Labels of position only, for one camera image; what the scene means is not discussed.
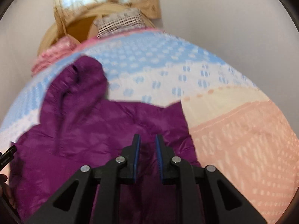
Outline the person's left hand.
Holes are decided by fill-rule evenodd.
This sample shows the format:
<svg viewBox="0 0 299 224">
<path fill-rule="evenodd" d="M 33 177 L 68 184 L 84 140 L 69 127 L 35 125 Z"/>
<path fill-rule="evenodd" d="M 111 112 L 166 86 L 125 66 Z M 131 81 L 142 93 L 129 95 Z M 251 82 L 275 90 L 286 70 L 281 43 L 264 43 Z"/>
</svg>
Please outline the person's left hand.
<svg viewBox="0 0 299 224">
<path fill-rule="evenodd" d="M 1 196 L 5 195 L 11 206 L 16 209 L 16 203 L 12 195 L 12 191 L 9 185 L 6 183 L 8 177 L 6 175 L 0 174 L 0 185 L 1 185 Z"/>
</svg>

